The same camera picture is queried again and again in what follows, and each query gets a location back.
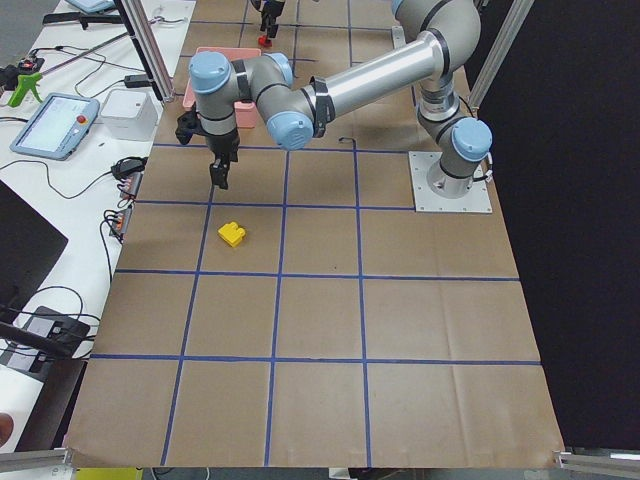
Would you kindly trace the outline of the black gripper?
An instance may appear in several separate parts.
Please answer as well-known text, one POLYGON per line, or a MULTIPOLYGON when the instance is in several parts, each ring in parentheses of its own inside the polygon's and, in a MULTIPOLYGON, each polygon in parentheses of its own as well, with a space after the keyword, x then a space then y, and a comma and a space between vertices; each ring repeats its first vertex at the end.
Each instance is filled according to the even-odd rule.
POLYGON ((202 128, 201 121, 194 107, 178 117, 175 136, 181 145, 188 145, 193 136, 204 136, 208 148, 214 155, 209 165, 211 183, 214 187, 227 190, 228 174, 231 162, 238 161, 240 135, 238 128, 225 134, 211 134, 202 128))
POLYGON ((277 35, 279 17, 285 6, 285 1, 281 0, 264 0, 261 9, 261 15, 265 17, 265 32, 268 39, 273 39, 277 35))

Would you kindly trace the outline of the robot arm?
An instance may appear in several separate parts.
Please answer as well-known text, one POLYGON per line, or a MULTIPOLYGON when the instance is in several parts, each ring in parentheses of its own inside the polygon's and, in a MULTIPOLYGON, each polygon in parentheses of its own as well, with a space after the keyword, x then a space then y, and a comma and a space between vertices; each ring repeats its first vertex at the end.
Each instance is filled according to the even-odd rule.
POLYGON ((330 122, 413 83, 422 99, 418 118, 431 136, 441 123, 461 120, 453 73, 474 52, 481 20, 471 1, 395 1, 394 18, 404 30, 404 46, 328 78, 313 77, 294 89, 287 57, 266 53, 231 61, 203 51, 189 63, 195 101, 177 120, 176 138, 186 145, 201 136, 214 154, 213 185, 225 189, 240 144, 235 105, 252 102, 274 143, 285 151, 322 137, 330 122))

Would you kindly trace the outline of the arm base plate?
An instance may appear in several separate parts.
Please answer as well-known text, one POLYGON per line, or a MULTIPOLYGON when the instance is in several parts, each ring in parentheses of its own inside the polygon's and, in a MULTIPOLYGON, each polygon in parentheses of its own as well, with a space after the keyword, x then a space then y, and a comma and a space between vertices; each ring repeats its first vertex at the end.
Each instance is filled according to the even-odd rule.
POLYGON ((457 179, 441 168, 441 152, 409 151, 409 170, 417 213, 483 214, 493 212, 486 181, 457 179))

